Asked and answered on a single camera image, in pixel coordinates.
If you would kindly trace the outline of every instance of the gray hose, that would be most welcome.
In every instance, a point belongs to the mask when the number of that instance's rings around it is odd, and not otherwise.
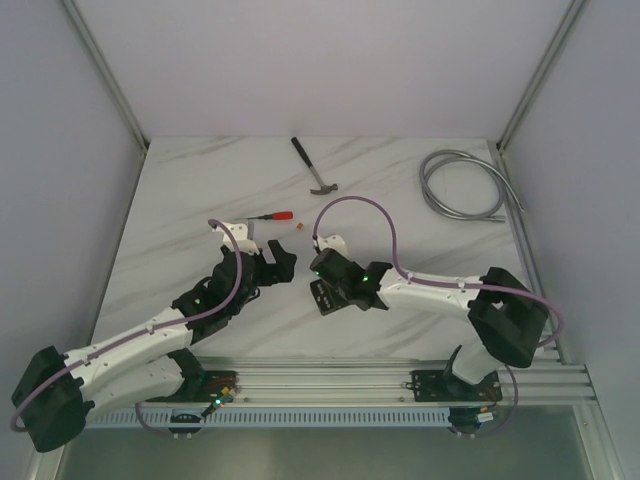
[[[451,207],[448,207],[444,203],[435,196],[431,188],[429,187],[429,179],[431,175],[440,167],[444,165],[448,165],[449,163],[456,162],[469,162],[474,163],[484,169],[485,172],[489,174],[491,180],[496,185],[498,190],[498,201],[496,204],[491,207],[489,210],[476,213],[469,214],[460,212],[458,210],[454,210]],[[436,213],[443,215],[448,218],[453,218],[454,220],[480,220],[485,222],[505,222],[506,219],[502,215],[495,215],[495,213],[500,210],[502,204],[504,203],[505,198],[507,197],[507,192],[511,195],[511,198],[516,203],[520,210],[524,210],[522,206],[522,202],[516,195],[516,192],[513,190],[509,181],[504,178],[504,176],[491,164],[480,160],[478,157],[471,155],[469,153],[460,151],[460,150],[438,150],[437,152],[433,152],[427,158],[425,158],[420,164],[420,184],[422,185],[422,196],[424,197],[424,201],[429,205],[429,207],[434,210]]]

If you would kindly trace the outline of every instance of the gray floor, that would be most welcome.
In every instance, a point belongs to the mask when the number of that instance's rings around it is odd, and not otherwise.
[[[191,441],[86,431],[58,480],[589,479],[569,409],[521,408],[496,437],[442,429],[220,429]]]

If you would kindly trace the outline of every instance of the tabletop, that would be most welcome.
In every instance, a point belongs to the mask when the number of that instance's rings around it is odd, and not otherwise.
[[[473,338],[472,327],[447,315],[409,309],[360,311],[351,306],[322,317],[309,290],[317,277],[311,231],[320,209],[344,195],[382,204],[393,217],[401,264],[448,276],[482,275],[503,267],[524,274],[510,224],[460,222],[437,215],[422,199],[418,166],[440,149],[459,149],[491,161],[486,140],[372,137],[300,137],[326,183],[338,191],[315,196],[317,183],[289,138],[158,137],[151,142],[94,333],[104,340],[150,319],[220,261],[222,221],[292,210],[290,221],[256,221],[254,240],[278,239],[298,255],[291,284],[262,288],[261,297],[229,325],[197,345],[202,356],[401,357],[447,359]],[[497,199],[477,166],[451,164],[430,180],[454,208],[486,210]],[[304,228],[296,225],[301,222]],[[361,202],[334,206],[321,235],[340,234],[352,259],[389,261],[391,239],[382,215]]]

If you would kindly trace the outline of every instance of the white wall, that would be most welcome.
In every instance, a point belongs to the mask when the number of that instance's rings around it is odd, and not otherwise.
[[[498,139],[569,0],[77,0],[148,137]]]
[[[640,416],[640,3],[591,2],[509,152],[548,294],[628,478]]]
[[[23,478],[10,395],[31,356],[86,341],[137,148],[55,0],[0,3],[0,464]]]

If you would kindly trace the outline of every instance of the red screwdriver handle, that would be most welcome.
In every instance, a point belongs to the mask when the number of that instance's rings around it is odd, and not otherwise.
[[[270,216],[271,220],[291,220],[293,218],[293,212],[276,212]]]

